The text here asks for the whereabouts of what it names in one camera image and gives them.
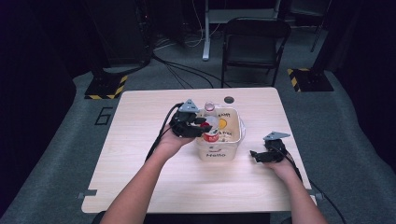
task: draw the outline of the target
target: hand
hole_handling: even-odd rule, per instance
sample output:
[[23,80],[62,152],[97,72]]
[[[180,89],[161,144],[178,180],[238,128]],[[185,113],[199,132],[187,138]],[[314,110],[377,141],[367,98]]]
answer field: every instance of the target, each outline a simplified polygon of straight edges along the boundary
[[277,176],[281,178],[283,181],[286,181],[294,176],[297,176],[294,171],[293,166],[287,159],[283,159],[280,162],[264,162],[266,167],[274,170]]
[[157,146],[154,153],[161,153],[167,160],[178,153],[181,147],[194,140],[194,138],[182,138],[176,136],[172,132],[172,129],[170,129],[169,124],[165,125],[163,131],[163,137],[161,138],[160,144]]

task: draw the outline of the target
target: wooden table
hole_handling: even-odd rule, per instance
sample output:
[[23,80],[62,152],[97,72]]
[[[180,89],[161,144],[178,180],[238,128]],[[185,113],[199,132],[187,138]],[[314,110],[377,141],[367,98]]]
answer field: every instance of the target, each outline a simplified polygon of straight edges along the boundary
[[[224,103],[232,96],[234,103]],[[283,182],[257,163],[249,151],[265,151],[262,140],[272,131],[283,138],[309,185],[289,122],[274,88],[126,91],[114,115],[89,189],[85,213],[107,210],[114,198],[144,163],[166,114],[177,103],[192,99],[202,108],[206,101],[235,108],[245,123],[246,136],[232,161],[201,161],[194,143],[184,146],[163,167],[149,213],[244,213],[289,211]]]

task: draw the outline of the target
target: gray carpet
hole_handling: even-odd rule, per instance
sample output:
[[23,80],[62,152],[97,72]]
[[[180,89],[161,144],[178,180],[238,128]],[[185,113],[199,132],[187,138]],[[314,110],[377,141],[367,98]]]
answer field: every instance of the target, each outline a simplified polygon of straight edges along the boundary
[[[316,51],[310,53],[314,35],[306,30],[293,30],[276,82],[305,169],[309,178],[337,205],[347,223],[396,223],[396,176],[375,154],[359,127],[350,99],[334,75],[326,72],[334,91],[295,92],[291,85],[287,69],[310,67],[324,37],[325,33]],[[219,77],[220,40],[212,40],[209,62],[202,61],[203,44],[195,48],[171,45],[154,52],[164,60]],[[210,88],[201,77],[176,71],[195,89]],[[219,87],[217,79],[206,77],[215,88]],[[104,106],[113,107],[106,112],[114,115],[119,99],[84,100],[91,80],[91,73],[74,79],[78,89],[74,104],[0,223],[92,222],[94,215],[82,213],[82,200],[76,197],[89,186],[109,129],[109,125],[94,125],[96,118]],[[172,89],[183,87],[162,63],[154,60],[129,75],[124,88],[125,91]],[[327,200],[318,201],[318,207],[330,223],[342,223]],[[289,216],[288,212],[273,213],[271,223],[280,223]]]

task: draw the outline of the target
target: white basket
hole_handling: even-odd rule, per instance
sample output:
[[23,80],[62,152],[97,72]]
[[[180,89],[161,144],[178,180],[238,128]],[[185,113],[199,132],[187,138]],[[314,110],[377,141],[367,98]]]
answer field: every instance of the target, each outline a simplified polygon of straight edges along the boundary
[[[232,107],[216,107],[219,122],[219,140],[209,143],[203,137],[195,139],[199,150],[199,157],[203,161],[232,161],[239,143],[245,136],[245,126],[238,112]],[[201,109],[197,117],[202,117]]]

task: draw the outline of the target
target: yellow and black hazard tape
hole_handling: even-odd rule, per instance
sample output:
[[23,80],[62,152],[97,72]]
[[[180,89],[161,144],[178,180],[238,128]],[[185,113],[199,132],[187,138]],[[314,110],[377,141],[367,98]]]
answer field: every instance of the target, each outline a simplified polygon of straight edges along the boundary
[[291,80],[291,85],[293,86],[295,91],[301,91],[300,86],[297,82],[297,78],[294,75],[294,71],[298,70],[298,71],[309,71],[309,69],[307,68],[299,68],[299,69],[288,69],[288,73],[289,73],[289,77]]
[[123,77],[121,79],[120,85],[119,85],[119,87],[117,88],[117,90],[116,90],[116,92],[114,94],[109,94],[109,95],[85,95],[85,99],[92,99],[92,100],[116,99],[116,98],[118,98],[121,95],[122,89],[125,86],[125,82],[126,82],[127,78],[128,77],[125,76],[125,77]]

